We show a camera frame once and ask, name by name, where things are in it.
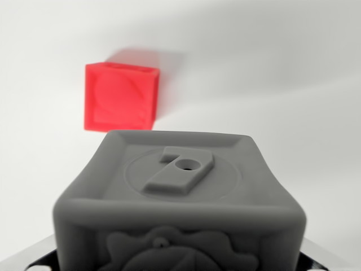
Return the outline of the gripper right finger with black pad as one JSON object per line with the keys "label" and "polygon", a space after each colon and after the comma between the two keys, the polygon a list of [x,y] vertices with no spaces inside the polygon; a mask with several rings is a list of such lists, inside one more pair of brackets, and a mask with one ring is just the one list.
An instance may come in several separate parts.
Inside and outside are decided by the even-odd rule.
{"label": "gripper right finger with black pad", "polygon": [[304,238],[296,270],[360,270],[311,240]]}

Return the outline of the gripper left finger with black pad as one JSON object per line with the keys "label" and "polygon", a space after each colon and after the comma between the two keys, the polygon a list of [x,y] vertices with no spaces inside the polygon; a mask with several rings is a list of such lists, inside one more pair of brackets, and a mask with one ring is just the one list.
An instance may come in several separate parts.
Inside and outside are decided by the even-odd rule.
{"label": "gripper left finger with black pad", "polygon": [[50,235],[1,261],[1,270],[60,270],[55,236]]}

